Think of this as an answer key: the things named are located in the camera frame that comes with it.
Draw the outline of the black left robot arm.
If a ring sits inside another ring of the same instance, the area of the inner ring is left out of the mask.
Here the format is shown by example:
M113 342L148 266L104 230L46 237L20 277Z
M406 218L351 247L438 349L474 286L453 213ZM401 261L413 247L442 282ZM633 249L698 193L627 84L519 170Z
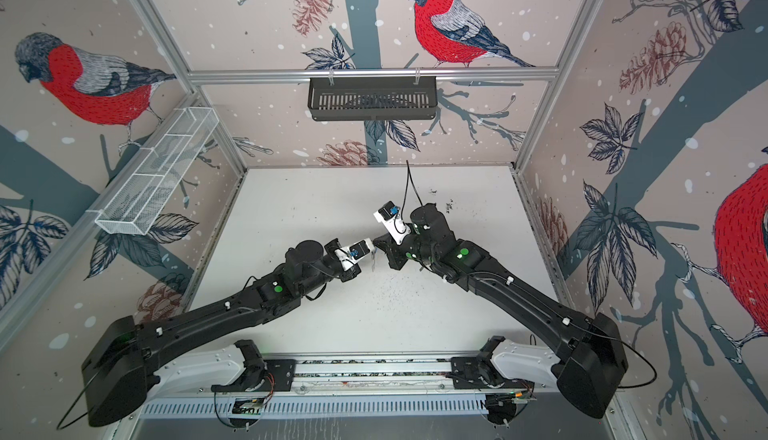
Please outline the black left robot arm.
M113 321L81 366L88 424L107 426L135 411L161 383L157 372L185 353L279 318L334 279L355 278L357 263L373 249L370 239L346 247L336 239L304 240L272 272L223 299L141 324L132 316Z

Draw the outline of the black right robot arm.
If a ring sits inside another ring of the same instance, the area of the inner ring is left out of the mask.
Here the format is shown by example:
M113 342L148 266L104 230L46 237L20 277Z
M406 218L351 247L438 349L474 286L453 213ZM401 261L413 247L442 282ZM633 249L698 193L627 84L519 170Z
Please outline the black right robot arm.
M477 367L460 373L470 386L501 388L508 381L555 385L580 412L599 419L629 364L617 324L599 313L590 317L543 294L506 269L478 244L455 236L433 203L412 211L410 222L393 202L374 213L387 230L373 244L389 266L409 260L473 293L512 316L541 340L539 346L494 336L478 351Z

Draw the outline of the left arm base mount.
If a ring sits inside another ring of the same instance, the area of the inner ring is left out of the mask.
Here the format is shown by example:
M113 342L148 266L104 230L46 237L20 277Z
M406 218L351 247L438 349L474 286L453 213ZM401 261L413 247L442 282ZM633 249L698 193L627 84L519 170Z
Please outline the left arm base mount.
M211 386L214 393L288 392L291 390L297 361L265 359L253 340L238 340L234 347L243 357L238 375L227 383Z

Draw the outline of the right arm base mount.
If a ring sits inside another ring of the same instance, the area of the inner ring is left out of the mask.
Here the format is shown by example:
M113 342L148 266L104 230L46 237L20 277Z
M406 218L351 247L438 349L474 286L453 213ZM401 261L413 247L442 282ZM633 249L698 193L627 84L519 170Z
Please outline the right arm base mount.
M505 340L504 336L496 335L489 338L474 356L452 357L451 370L445 377L453 382L453 387L457 390L521 388L524 391L532 391L533 382L503 377L493 366L492 353Z

